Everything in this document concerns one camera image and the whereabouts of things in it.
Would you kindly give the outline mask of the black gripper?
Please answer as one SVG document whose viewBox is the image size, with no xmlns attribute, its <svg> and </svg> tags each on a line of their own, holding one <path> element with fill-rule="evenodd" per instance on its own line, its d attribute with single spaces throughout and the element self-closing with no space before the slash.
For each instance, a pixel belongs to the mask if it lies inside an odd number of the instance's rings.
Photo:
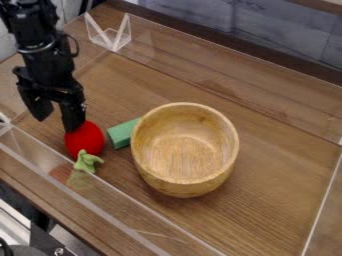
<svg viewBox="0 0 342 256">
<path fill-rule="evenodd" d="M 75 131 L 86 122 L 83 86 L 74 77 L 74 52 L 70 46 L 19 47 L 24 66 L 14 68 L 18 90 L 30 113 L 43 121 L 54 112 L 51 101 L 60 106 L 65 130 Z"/>
</svg>

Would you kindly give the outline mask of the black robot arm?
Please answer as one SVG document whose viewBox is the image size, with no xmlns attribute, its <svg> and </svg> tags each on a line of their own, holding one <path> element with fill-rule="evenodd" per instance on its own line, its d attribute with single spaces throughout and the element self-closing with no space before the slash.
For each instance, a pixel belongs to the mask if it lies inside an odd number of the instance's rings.
<svg viewBox="0 0 342 256">
<path fill-rule="evenodd" d="M 24 66 L 12 69 L 16 87 L 32 116 L 43 121 L 60 107 L 65 130 L 75 131 L 86 122 L 83 86 L 74 78 L 79 44 L 56 27 L 59 16 L 51 0 L 0 0 L 0 19 L 16 40 Z"/>
</svg>

